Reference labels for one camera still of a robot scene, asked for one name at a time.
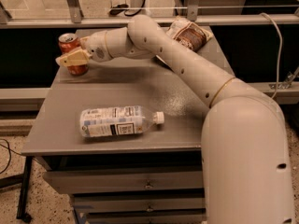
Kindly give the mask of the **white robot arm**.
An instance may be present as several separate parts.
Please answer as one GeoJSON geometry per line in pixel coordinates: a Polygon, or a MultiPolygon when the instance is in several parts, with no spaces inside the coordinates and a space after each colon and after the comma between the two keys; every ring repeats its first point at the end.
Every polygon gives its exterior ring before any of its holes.
{"type": "Polygon", "coordinates": [[[201,138],[207,224],[296,224],[285,119],[268,95],[179,44],[146,15],[82,39],[56,62],[151,56],[209,108],[201,138]]]}

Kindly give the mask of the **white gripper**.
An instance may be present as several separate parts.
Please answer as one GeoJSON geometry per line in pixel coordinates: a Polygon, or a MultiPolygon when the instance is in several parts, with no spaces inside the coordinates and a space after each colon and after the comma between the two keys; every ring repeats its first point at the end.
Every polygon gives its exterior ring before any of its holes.
{"type": "Polygon", "coordinates": [[[91,57],[96,62],[106,62],[112,59],[107,48],[107,31],[81,37],[79,43],[81,47],[72,49],[56,58],[56,63],[68,67],[87,64],[91,57]]]}

